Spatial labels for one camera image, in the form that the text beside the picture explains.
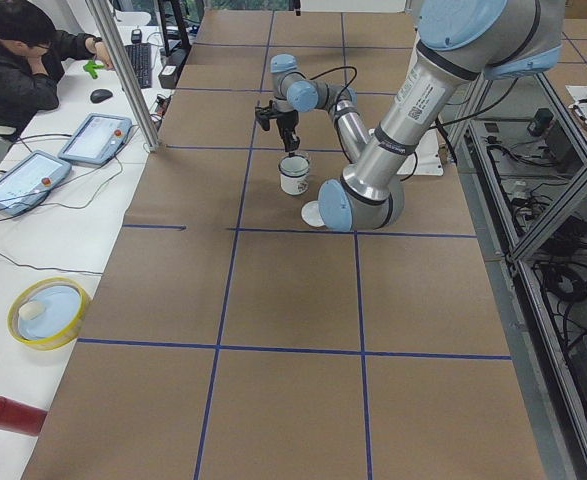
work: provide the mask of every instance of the black jacket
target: black jacket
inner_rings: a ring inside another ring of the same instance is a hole
[[[0,125],[15,127],[19,134],[38,110],[57,108],[57,82],[64,75],[62,60],[92,58],[84,45],[90,36],[58,30],[51,48],[42,57],[48,76],[33,75],[25,58],[13,55],[0,44]]]

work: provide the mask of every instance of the yellow ring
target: yellow ring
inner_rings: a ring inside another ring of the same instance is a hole
[[[17,329],[17,322],[19,318],[18,311],[20,310],[20,307],[22,307],[22,305],[25,303],[28,303],[34,294],[44,290],[45,288],[56,285],[72,287],[80,294],[80,308],[78,309],[77,313],[69,322],[69,324],[55,335],[39,340],[28,340],[24,338],[22,335],[20,335]],[[28,345],[31,348],[35,348],[36,350],[53,350],[54,348],[59,348],[62,345],[66,345],[70,341],[77,338],[78,334],[80,333],[80,328],[82,327],[82,318],[84,317],[90,302],[91,297],[89,297],[88,293],[86,293],[84,289],[73,280],[62,277],[42,280],[24,290],[24,292],[22,292],[20,296],[17,297],[15,302],[13,302],[7,318],[9,332],[18,342]]]

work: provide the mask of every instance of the tablet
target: tablet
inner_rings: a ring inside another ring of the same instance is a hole
[[[0,177],[0,212],[19,215],[41,203],[71,171],[71,165],[35,150]]]
[[[131,119],[91,113],[58,157],[73,163],[104,165],[115,156],[131,129]]]

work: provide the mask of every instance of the computer mouse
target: computer mouse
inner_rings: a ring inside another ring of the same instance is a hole
[[[107,98],[111,98],[112,96],[112,91],[107,90],[106,88],[98,88],[97,90],[93,90],[91,92],[91,102],[100,103],[106,100]]]

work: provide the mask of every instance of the white table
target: white table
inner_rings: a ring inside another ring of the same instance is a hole
[[[125,42],[130,37],[131,28],[122,28]],[[153,27],[144,27],[144,39],[154,31]],[[149,107],[153,105],[157,94],[171,94],[159,88],[157,73],[161,70],[161,61],[157,49],[155,53],[157,61],[153,88],[142,90]],[[92,112],[128,116],[136,123],[117,74],[114,71],[98,70],[98,78],[93,80],[82,70],[85,63],[76,61],[70,65],[58,87],[60,107],[55,111],[38,113],[24,131],[23,137],[46,133],[72,134]],[[92,104],[89,95],[96,88],[107,88],[114,96],[100,104]],[[62,137],[44,137],[26,142],[31,149],[55,155],[66,140]],[[0,168],[9,169],[27,154],[26,147],[16,144]],[[101,169],[73,166],[67,180],[91,173],[54,191],[44,204],[56,202],[84,205],[104,181],[120,170],[121,173],[102,187],[99,195],[85,209],[40,206],[21,217],[0,222],[0,252],[19,263],[103,271],[147,155],[144,138],[137,130],[118,155],[119,163],[112,160]],[[35,271],[16,267],[0,258],[0,395],[46,410],[53,401],[74,342],[49,352],[30,349],[10,336],[6,317],[11,304],[22,291],[37,281],[55,276],[75,280],[91,296],[100,281],[99,275]],[[36,438],[0,430],[0,480],[21,477],[35,442]]]

